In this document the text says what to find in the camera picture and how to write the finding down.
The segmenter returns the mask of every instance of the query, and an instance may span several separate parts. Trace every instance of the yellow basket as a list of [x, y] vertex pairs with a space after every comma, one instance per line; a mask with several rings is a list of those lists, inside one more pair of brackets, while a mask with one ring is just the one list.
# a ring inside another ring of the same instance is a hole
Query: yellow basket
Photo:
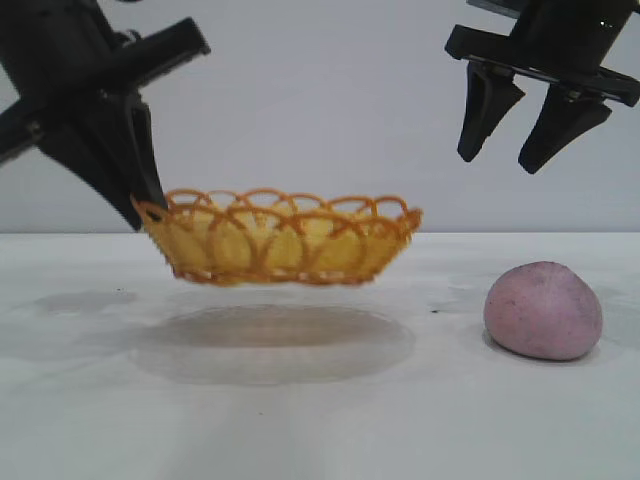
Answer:
[[[394, 196], [326, 201], [256, 189], [174, 190], [166, 198], [168, 210], [134, 201], [145, 230], [176, 277], [218, 286], [370, 282], [406, 248], [422, 221], [420, 209], [410, 210]], [[395, 215], [383, 215], [387, 207]]]

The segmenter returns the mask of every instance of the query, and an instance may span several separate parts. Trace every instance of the white table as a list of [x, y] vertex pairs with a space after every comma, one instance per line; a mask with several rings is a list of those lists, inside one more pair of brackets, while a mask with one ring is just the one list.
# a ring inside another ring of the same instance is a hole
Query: white table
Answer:
[[[483, 336], [535, 260], [600, 296], [581, 361]], [[637, 234], [426, 235], [361, 289], [232, 290], [143, 235], [3, 236], [0, 478], [639, 479], [639, 293]]]

